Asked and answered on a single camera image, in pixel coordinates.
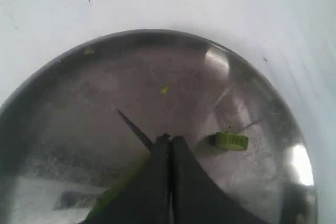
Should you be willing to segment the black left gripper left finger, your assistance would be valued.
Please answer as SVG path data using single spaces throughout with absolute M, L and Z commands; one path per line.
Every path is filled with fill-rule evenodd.
M 84 223 L 169 223 L 170 182 L 170 141 L 163 134 L 124 190 Z

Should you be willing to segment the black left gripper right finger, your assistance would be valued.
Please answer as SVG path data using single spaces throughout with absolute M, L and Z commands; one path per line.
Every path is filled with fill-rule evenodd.
M 181 136 L 171 140 L 171 173 L 175 223 L 265 223 L 215 184 Z

